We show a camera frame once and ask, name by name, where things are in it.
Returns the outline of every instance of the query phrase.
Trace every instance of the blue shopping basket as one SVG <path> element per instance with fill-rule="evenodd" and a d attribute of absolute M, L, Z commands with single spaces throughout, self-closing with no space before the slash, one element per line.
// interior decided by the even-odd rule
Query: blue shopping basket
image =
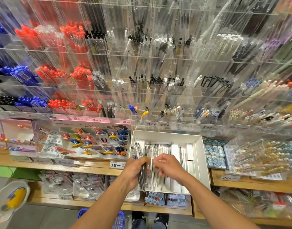
<path fill-rule="evenodd" d="M 87 210 L 88 208 L 80 209 L 77 219 L 79 219 Z M 118 215 L 112 226 L 112 229 L 124 229 L 124 227 L 125 227 L 125 214 L 124 212 L 120 211 L 118 212 Z"/>

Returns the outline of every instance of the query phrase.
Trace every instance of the jeans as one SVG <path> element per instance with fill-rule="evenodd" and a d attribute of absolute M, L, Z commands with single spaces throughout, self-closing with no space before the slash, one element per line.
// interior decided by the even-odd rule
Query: jeans
<path fill-rule="evenodd" d="M 131 229 L 146 229 L 146 223 L 143 219 L 137 219 L 133 222 Z M 152 225 L 151 229 L 166 229 L 165 225 L 161 222 L 156 222 Z"/>

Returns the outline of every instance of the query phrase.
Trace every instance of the gray floor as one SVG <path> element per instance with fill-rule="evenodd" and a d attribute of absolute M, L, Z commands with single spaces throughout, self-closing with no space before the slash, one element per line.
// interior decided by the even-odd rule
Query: gray floor
<path fill-rule="evenodd" d="M 0 178 L 0 189 L 5 186 L 7 178 Z M 125 211 L 125 228 L 131 229 L 131 212 Z M 77 219 L 78 210 L 63 209 L 50 206 L 25 204 L 16 211 L 10 222 L 0 224 L 0 229 L 68 229 Z M 150 228 L 155 213 L 145 213 L 147 226 Z M 169 215 L 169 229 L 210 229 L 206 220 L 194 219 L 187 215 Z M 262 229 L 278 229 L 282 227 L 261 226 Z"/>

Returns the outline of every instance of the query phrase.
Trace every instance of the shoe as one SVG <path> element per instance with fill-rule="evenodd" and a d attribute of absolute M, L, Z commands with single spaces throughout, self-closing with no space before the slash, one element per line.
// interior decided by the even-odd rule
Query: shoe
<path fill-rule="evenodd" d="M 146 222 L 146 219 L 144 217 L 144 212 L 142 212 L 142 211 L 132 211 L 132 223 L 137 219 L 142 219 L 142 220 L 144 220 Z"/>
<path fill-rule="evenodd" d="M 168 227 L 169 214 L 157 213 L 155 217 L 155 223 L 161 222 L 165 225 L 166 228 Z"/>

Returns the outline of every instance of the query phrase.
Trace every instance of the hand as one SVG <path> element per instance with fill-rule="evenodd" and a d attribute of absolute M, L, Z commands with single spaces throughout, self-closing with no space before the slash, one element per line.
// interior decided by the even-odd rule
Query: hand
<path fill-rule="evenodd" d="M 127 191 L 133 190 L 139 183 L 137 174 L 140 172 L 141 167 L 144 163 L 148 162 L 148 157 L 142 157 L 137 160 L 133 160 L 133 157 L 129 158 L 126 162 L 123 172 L 121 172 L 120 177 L 122 177 L 127 183 Z"/>
<path fill-rule="evenodd" d="M 187 172 L 182 168 L 180 162 L 174 155 L 161 154 L 152 159 L 155 170 L 159 170 L 162 177 L 170 177 L 183 186 L 182 178 Z"/>

